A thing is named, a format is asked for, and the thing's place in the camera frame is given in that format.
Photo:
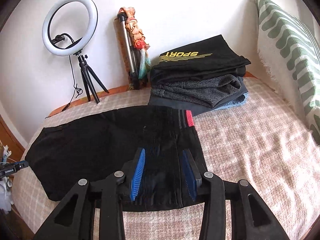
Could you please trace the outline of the light blue jeans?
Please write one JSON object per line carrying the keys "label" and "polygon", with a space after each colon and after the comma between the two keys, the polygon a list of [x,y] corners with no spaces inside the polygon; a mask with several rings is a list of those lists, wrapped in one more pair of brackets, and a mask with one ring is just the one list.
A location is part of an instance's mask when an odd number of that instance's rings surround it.
{"label": "light blue jeans", "polygon": [[247,98],[248,98],[248,92],[242,94],[241,96],[239,96],[238,98],[230,101],[230,102],[227,102],[227,103],[224,103],[223,105],[219,106],[219,107],[215,107],[213,109],[213,111],[217,111],[217,110],[223,110],[223,109],[230,109],[230,108],[233,108],[233,107],[238,107],[238,106],[242,106],[246,103],[247,101]]}

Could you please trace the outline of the black mini tripod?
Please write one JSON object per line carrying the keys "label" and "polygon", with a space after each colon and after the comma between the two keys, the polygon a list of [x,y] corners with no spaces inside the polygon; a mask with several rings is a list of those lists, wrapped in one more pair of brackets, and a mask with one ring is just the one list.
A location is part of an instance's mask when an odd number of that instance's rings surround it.
{"label": "black mini tripod", "polygon": [[93,78],[99,84],[99,86],[103,89],[104,92],[109,93],[108,89],[104,86],[104,84],[95,74],[93,69],[88,65],[86,61],[87,55],[83,55],[81,50],[76,52],[74,55],[78,57],[79,67],[81,70],[81,77],[84,84],[87,100],[91,101],[91,96],[93,96],[95,102],[99,103],[100,99],[97,95],[91,78]]}

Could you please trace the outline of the wooden door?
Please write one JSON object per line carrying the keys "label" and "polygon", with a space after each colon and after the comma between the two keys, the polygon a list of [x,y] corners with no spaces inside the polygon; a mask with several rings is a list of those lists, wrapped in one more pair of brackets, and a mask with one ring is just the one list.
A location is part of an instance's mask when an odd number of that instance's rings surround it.
{"label": "wooden door", "polygon": [[21,143],[16,139],[11,130],[8,128],[3,118],[1,117],[1,143],[3,146],[8,146],[11,151],[11,156],[9,158],[14,161],[20,161],[25,148],[21,145]]}

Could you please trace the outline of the orange floral bed sheet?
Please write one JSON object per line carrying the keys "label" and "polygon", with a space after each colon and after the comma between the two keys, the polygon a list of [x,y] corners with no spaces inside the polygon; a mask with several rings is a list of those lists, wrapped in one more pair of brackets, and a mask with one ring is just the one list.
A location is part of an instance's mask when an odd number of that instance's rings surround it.
{"label": "orange floral bed sheet", "polygon": [[77,99],[66,108],[71,110],[83,108],[89,114],[101,113],[124,107],[146,105],[150,98],[151,86],[147,85],[140,90],[130,90],[128,85],[111,88],[109,93],[98,92],[99,103],[88,101],[86,97]]}

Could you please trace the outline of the grey houndstooth garment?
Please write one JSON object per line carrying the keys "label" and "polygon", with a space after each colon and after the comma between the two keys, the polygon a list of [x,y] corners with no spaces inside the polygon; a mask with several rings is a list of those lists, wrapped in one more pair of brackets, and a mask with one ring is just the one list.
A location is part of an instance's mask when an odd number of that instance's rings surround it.
{"label": "grey houndstooth garment", "polygon": [[222,100],[241,92],[243,88],[242,78],[226,74],[201,81],[177,81],[153,85],[151,94],[159,98],[213,108]]}

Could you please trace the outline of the silver folded tripod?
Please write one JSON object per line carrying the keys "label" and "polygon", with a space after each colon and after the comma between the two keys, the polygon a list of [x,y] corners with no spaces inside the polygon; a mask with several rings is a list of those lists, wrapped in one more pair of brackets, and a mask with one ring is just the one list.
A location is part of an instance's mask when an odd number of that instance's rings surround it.
{"label": "silver folded tripod", "polygon": [[118,41],[129,78],[129,89],[138,90],[141,87],[139,79],[140,52],[132,43],[130,32],[126,28],[126,20],[127,14],[121,8],[116,19]]}

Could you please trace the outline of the beige plaid bed blanket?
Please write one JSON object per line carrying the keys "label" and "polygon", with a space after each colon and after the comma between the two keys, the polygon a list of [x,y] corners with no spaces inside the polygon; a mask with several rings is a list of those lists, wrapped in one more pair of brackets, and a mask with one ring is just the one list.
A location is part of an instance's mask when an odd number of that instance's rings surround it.
{"label": "beige plaid bed blanket", "polygon": [[[293,110],[267,85],[245,78],[246,103],[194,117],[208,170],[223,180],[248,180],[290,239],[303,239],[319,216],[319,146]],[[150,89],[107,96],[101,106],[85,103],[47,118],[54,127],[86,115],[146,105]],[[30,168],[15,175],[12,198],[35,233],[58,202],[48,199]],[[178,210],[124,212],[126,239],[199,239],[203,204]]]}

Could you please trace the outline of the black sport garment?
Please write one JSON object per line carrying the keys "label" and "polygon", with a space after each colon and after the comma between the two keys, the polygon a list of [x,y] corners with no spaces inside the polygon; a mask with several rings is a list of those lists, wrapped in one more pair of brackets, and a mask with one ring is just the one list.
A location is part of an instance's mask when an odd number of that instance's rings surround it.
{"label": "black sport garment", "polygon": [[152,67],[151,85],[202,81],[227,74],[243,77],[249,59],[237,55],[222,35],[164,52]]}

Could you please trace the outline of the black pants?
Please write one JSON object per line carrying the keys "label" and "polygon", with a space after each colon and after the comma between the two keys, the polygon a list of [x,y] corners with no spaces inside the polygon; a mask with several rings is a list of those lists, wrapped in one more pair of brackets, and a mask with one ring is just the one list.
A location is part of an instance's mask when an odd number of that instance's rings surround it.
{"label": "black pants", "polygon": [[165,211],[204,202],[204,196],[190,196],[180,163],[189,150],[199,170],[207,168],[188,110],[135,106],[47,127],[25,158],[47,197],[60,201],[80,179],[127,173],[139,148],[145,150],[143,177],[136,198],[123,197],[124,211]]}

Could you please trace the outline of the green white patterned pillow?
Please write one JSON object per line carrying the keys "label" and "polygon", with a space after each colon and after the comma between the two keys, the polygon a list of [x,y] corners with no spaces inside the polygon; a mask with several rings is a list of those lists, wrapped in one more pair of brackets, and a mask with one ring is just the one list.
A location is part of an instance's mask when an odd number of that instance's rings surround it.
{"label": "green white patterned pillow", "polygon": [[298,18],[271,0],[255,0],[258,53],[276,90],[319,142],[319,44]]}

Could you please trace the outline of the dark grey folded garment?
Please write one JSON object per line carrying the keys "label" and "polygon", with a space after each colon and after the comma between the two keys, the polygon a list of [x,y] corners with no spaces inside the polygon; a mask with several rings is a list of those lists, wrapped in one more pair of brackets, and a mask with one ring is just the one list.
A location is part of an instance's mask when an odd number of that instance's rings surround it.
{"label": "dark grey folded garment", "polygon": [[150,99],[149,99],[148,105],[167,106],[167,107],[171,107],[171,108],[174,108],[174,109],[190,110],[193,116],[197,116],[197,115],[202,114],[202,113],[210,112],[215,107],[219,107],[219,106],[223,105],[224,103],[230,102],[230,101],[238,98],[242,94],[248,92],[247,88],[244,85],[243,78],[239,77],[238,79],[239,79],[240,84],[241,84],[240,91],[235,93],[234,95],[229,96],[226,99],[221,100],[214,107],[206,107],[206,106],[198,105],[198,104],[191,103],[191,102],[160,98],[160,97],[157,97],[155,95],[150,95]]}

